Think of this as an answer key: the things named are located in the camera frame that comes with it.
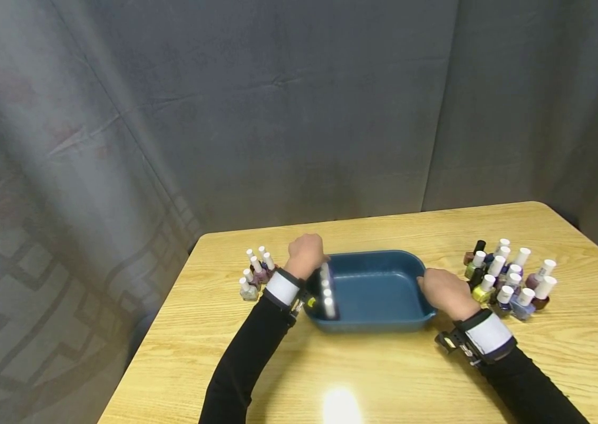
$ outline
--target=wrist strap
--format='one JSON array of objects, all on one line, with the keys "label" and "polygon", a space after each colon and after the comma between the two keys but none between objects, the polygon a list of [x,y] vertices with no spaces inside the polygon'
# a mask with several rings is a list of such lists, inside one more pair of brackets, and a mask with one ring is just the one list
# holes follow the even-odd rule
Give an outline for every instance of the wrist strap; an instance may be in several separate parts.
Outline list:
[{"label": "wrist strap", "polygon": [[454,325],[453,331],[439,333],[436,343],[447,353],[463,350],[474,366],[500,360],[517,344],[508,327],[490,309],[481,309],[468,320],[456,321]]}]

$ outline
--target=black bottle cap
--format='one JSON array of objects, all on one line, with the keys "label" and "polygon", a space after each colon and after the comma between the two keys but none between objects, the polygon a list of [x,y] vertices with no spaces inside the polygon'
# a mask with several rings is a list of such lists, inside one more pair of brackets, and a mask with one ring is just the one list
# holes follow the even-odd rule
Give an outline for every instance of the black bottle cap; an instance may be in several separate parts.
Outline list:
[{"label": "black bottle cap", "polygon": [[478,240],[476,247],[473,249],[473,254],[476,254],[478,250],[485,251],[485,240]]},{"label": "black bottle cap", "polygon": [[485,270],[482,268],[476,268],[473,271],[473,275],[469,280],[469,289],[473,291],[477,286],[483,282],[483,277],[485,276]]}]

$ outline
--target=table surface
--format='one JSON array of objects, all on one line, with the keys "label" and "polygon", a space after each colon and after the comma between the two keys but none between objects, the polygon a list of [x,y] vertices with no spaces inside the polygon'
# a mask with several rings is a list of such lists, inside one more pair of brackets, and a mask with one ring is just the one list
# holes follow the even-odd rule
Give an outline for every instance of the table surface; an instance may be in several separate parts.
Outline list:
[{"label": "table surface", "polygon": [[[523,202],[428,213],[210,233],[201,237],[106,411],[102,424],[195,423],[219,358],[253,304],[238,295],[245,250],[277,263],[303,233],[326,253],[402,249],[461,275],[476,240],[532,250],[526,273],[558,262],[552,302],[528,322],[505,322],[519,346],[592,423],[598,423],[598,246],[548,206]],[[407,334],[324,334],[301,314],[254,388],[247,422],[500,423],[512,420],[459,354],[433,342],[438,316]]]}]

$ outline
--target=gray curtain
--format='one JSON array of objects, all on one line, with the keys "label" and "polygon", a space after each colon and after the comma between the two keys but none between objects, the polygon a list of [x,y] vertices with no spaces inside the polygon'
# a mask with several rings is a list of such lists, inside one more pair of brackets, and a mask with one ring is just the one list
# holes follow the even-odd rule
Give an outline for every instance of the gray curtain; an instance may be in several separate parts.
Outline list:
[{"label": "gray curtain", "polygon": [[202,233],[539,200],[598,1],[0,0],[0,423],[94,423]]}]

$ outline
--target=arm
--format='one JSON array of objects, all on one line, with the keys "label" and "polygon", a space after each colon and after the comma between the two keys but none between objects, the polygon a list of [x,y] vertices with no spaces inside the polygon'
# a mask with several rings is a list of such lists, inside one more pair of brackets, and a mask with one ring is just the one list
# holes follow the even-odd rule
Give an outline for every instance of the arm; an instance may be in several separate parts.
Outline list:
[{"label": "arm", "polygon": [[264,366],[294,325],[290,307],[303,280],[324,259],[320,236],[304,235],[290,244],[290,259],[268,282],[224,352],[207,386],[200,424],[245,423],[247,407]]},{"label": "arm", "polygon": [[518,423],[589,422],[518,347],[480,372]]},{"label": "arm", "polygon": [[427,269],[418,279],[428,302],[449,315],[483,354],[498,358],[478,365],[518,423],[588,423],[553,382],[515,346],[508,327],[484,312],[466,282],[450,272]]}]

